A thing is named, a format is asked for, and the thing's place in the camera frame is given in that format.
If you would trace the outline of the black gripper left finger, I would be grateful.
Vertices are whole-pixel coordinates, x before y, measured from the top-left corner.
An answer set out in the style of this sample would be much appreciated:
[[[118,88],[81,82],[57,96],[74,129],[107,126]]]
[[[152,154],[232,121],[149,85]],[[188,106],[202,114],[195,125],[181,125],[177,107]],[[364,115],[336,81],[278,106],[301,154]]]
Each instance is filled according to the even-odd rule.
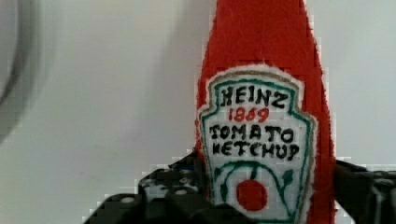
[[[204,195],[205,173],[195,152],[138,182],[138,192],[107,197],[83,224],[255,224],[230,205]]]

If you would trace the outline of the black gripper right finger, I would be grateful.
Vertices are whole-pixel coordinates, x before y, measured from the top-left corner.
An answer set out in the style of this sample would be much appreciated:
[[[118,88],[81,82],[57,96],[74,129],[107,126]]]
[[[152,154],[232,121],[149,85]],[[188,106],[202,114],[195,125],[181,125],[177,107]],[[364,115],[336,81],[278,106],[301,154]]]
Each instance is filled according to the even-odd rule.
[[[336,161],[335,200],[355,224],[396,224],[394,171],[369,171]]]

